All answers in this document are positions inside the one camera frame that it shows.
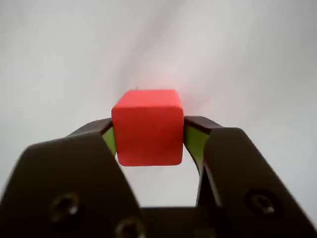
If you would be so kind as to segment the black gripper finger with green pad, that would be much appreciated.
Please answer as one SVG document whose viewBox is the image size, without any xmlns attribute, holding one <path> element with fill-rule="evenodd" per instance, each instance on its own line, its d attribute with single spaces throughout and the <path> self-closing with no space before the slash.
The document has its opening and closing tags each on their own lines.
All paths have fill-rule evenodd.
<svg viewBox="0 0 317 238">
<path fill-rule="evenodd" d="M 136 198 L 103 139 L 111 119 L 29 146 L 0 202 L 3 238 L 144 238 Z"/>
<path fill-rule="evenodd" d="M 183 132 L 200 176 L 196 205 L 210 210 L 217 237 L 316 237 L 304 211 L 242 129 L 186 116 Z"/>
</svg>

